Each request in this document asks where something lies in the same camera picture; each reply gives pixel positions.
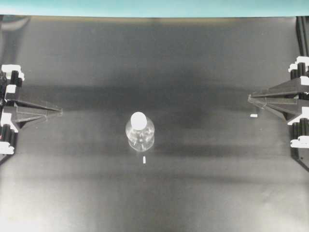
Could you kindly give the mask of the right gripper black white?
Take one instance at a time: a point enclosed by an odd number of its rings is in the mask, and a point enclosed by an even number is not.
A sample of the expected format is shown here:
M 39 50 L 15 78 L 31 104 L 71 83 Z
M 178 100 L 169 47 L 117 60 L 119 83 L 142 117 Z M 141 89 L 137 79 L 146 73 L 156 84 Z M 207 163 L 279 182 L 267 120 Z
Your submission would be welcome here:
M 291 80 L 249 94 L 248 102 L 287 121 L 293 132 L 291 147 L 308 148 L 309 58 L 298 56 L 288 72 Z

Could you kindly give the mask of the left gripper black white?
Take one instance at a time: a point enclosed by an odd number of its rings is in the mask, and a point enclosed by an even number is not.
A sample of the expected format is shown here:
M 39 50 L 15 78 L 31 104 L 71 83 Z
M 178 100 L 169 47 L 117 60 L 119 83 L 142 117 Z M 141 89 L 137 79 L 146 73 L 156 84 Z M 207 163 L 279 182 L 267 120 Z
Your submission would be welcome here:
M 62 116 L 62 109 L 48 101 L 17 100 L 18 91 L 24 80 L 20 65 L 1 65 L 0 153 L 2 155 L 14 154 L 19 129 Z

